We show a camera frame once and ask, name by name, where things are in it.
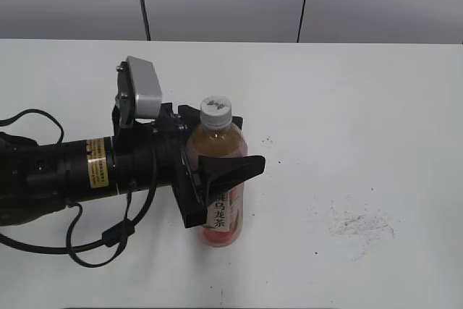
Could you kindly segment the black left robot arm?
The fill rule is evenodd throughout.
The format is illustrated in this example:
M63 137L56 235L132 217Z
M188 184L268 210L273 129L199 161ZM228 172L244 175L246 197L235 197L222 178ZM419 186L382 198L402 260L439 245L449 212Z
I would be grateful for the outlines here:
M262 156L189 162L186 141L199 123L187 105L164 103L152 122L115 126L114 135L51 145L1 136L1 225L28 223L83 202L170 186L187 228L206 222L220 195L263 173Z

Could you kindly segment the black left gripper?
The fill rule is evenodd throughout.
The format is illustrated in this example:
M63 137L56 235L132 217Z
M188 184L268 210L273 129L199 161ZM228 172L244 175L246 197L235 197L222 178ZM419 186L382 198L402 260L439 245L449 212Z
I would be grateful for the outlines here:
M242 123L241 117L232 115L231 124L222 130L231 126L242 130ZM171 186L186 228L204 225L207 217L206 207L220 195L262 174L266 164L263 156L199 156L199 187L199 180L193 174L186 149L189 136L198 126L203 126L199 109L181 105L175 111L172 103L161 104L158 118L153 123L157 184Z

